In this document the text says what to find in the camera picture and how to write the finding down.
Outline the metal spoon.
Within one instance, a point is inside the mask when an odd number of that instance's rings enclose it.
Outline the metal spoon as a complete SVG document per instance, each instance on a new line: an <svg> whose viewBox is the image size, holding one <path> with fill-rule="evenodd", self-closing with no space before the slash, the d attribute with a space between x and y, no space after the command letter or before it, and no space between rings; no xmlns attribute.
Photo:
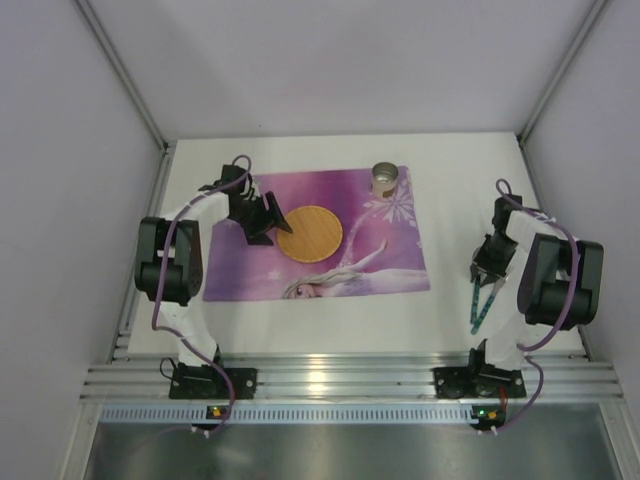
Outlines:
<svg viewBox="0 0 640 480"><path fill-rule="evenodd" d="M473 294L472 294L472 302L471 302L471 309L470 309L470 324L472 325L476 322L477 316L478 316L480 288L481 288L480 278L476 277L473 284Z"/></svg>

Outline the round orange woven plate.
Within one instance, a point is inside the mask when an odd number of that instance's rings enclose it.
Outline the round orange woven plate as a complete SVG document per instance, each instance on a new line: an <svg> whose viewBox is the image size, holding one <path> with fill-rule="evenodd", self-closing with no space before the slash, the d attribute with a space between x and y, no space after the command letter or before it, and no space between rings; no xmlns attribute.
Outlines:
<svg viewBox="0 0 640 480"><path fill-rule="evenodd" d="M289 259L312 264L322 262L337 252L344 238L338 216L317 205L301 206L285 215L291 232L280 230L277 243Z"/></svg>

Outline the purple printed cloth placemat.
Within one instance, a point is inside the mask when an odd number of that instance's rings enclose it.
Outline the purple printed cloth placemat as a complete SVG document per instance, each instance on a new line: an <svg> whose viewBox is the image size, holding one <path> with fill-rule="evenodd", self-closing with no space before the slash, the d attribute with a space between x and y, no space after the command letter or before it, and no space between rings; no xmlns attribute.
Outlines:
<svg viewBox="0 0 640 480"><path fill-rule="evenodd" d="M301 263L277 244L250 246L231 220L213 228L203 297L208 302L266 301L314 295L351 297L424 292L430 288L410 171L402 166L389 198L372 192L368 168L258 175L284 213L320 206L343 227L329 258Z"/></svg>

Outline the beige metal cup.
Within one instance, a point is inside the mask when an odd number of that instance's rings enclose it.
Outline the beige metal cup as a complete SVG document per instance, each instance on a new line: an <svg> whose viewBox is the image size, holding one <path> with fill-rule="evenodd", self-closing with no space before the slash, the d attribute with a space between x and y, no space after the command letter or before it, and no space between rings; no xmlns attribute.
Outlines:
<svg viewBox="0 0 640 480"><path fill-rule="evenodd" d="M399 167L390 162L376 163L371 169L371 191L379 198L394 194L399 177Z"/></svg>

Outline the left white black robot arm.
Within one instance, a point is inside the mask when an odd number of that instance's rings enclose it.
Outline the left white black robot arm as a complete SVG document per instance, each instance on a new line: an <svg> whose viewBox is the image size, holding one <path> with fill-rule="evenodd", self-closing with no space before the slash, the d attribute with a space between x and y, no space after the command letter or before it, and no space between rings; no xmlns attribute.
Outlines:
<svg viewBox="0 0 640 480"><path fill-rule="evenodd" d="M151 329L171 335L187 367L222 370L219 346L204 320L203 288L213 228L230 220L250 246L272 247L269 233L292 228L273 192L262 194L252 160L239 155L220 177L165 216L146 216L138 227L134 283L153 304Z"/></svg>

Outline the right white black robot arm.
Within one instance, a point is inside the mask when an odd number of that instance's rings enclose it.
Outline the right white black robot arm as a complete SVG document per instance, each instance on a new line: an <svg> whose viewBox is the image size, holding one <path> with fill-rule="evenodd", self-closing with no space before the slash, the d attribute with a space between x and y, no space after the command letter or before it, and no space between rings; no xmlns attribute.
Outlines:
<svg viewBox="0 0 640 480"><path fill-rule="evenodd" d="M561 331L589 324L600 296L604 247L578 240L539 210L506 194L494 203L493 232L474 252L471 333L477 334L511 272L520 275L517 314L496 335L470 350L470 382L481 395L516 385L530 353Z"/></svg>

